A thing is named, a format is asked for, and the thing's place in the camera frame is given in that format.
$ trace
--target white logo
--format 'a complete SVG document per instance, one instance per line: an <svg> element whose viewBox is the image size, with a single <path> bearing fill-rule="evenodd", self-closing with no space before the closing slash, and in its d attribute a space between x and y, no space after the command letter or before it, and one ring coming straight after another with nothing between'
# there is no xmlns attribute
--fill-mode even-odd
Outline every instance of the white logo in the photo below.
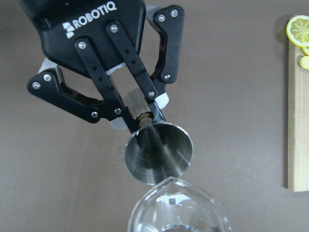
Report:
<svg viewBox="0 0 309 232"><path fill-rule="evenodd" d="M70 22L63 23L62 26L67 31L67 38L72 38L74 36L73 31L76 29L81 28L82 26L92 22L94 19L98 19L101 16L108 14L110 11L115 10L117 10L116 4L113 1L109 1L106 4L93 9L90 13L86 13L85 15L78 17L78 19L73 20L73 26Z"/></svg>
<svg viewBox="0 0 309 232"><path fill-rule="evenodd" d="M71 38L74 35L75 28L69 22L63 23L62 26L64 30L67 30L67 38Z"/></svg>

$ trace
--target cutting board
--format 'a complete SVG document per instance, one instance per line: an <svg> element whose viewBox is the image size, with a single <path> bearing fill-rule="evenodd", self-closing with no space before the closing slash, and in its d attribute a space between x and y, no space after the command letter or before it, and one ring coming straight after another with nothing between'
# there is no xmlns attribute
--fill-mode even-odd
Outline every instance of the cutting board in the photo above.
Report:
<svg viewBox="0 0 309 232"><path fill-rule="evenodd" d="M309 70L301 48L289 42L288 189L309 191Z"/></svg>

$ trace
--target silver bolt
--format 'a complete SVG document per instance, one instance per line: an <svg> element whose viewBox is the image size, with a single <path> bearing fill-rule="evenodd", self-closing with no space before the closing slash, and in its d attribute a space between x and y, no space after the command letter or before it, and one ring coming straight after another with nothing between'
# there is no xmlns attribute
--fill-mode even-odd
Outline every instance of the silver bolt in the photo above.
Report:
<svg viewBox="0 0 309 232"><path fill-rule="evenodd" d="M166 74L166 75L164 76L164 79L165 79L165 80L169 80L169 79L170 79L170 74Z"/></svg>
<svg viewBox="0 0 309 232"><path fill-rule="evenodd" d="M163 23L165 21L165 15L164 14L159 15L158 20L159 22Z"/></svg>
<svg viewBox="0 0 309 232"><path fill-rule="evenodd" d="M149 97L153 97L155 95L155 92L150 91L148 94L149 94Z"/></svg>
<svg viewBox="0 0 309 232"><path fill-rule="evenodd" d="M32 83L32 88L39 89L39 88L41 88L41 84L39 82L35 81L35 82Z"/></svg>
<svg viewBox="0 0 309 232"><path fill-rule="evenodd" d="M117 114L117 115L120 115L121 114L121 109L120 108L117 108L117 109L115 109L115 114Z"/></svg>
<svg viewBox="0 0 309 232"><path fill-rule="evenodd" d="M112 24L110 27L110 30L112 33L117 33L118 31L118 26L116 24Z"/></svg>
<svg viewBox="0 0 309 232"><path fill-rule="evenodd" d="M49 75L49 74L45 74L44 76L43 76L43 79L44 79L44 81L51 81L52 80L52 76L51 75Z"/></svg>
<svg viewBox="0 0 309 232"><path fill-rule="evenodd" d="M84 49L87 48L87 44L86 44L85 41L80 41L80 42L78 42L78 47L79 47L79 49L84 50Z"/></svg>
<svg viewBox="0 0 309 232"><path fill-rule="evenodd" d="M92 112L92 113L91 113L91 116L92 116L93 118L97 118L97 117L98 117L98 113L97 113L97 112Z"/></svg>
<svg viewBox="0 0 309 232"><path fill-rule="evenodd" d="M178 16L178 11L176 9L172 10L172 12L170 13L170 16L172 16L173 18L176 18Z"/></svg>

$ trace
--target silver metal cup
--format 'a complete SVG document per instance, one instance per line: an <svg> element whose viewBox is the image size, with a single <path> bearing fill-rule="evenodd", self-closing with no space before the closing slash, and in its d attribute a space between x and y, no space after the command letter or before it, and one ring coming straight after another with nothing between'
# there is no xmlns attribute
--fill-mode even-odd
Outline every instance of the silver metal cup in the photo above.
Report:
<svg viewBox="0 0 309 232"><path fill-rule="evenodd" d="M138 180L155 185L169 176L180 177L190 166L193 143L181 127L153 122L132 135L125 151L126 166Z"/></svg>

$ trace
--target lemon slice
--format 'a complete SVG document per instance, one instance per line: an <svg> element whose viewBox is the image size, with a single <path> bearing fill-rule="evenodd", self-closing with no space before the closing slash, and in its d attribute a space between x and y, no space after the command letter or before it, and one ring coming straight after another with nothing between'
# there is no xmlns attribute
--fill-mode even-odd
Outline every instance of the lemon slice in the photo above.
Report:
<svg viewBox="0 0 309 232"><path fill-rule="evenodd" d="M309 56L309 47L302 47L301 50L303 50L306 56Z"/></svg>
<svg viewBox="0 0 309 232"><path fill-rule="evenodd" d="M297 15L286 26L286 34L289 40L299 47L309 46L309 17Z"/></svg>

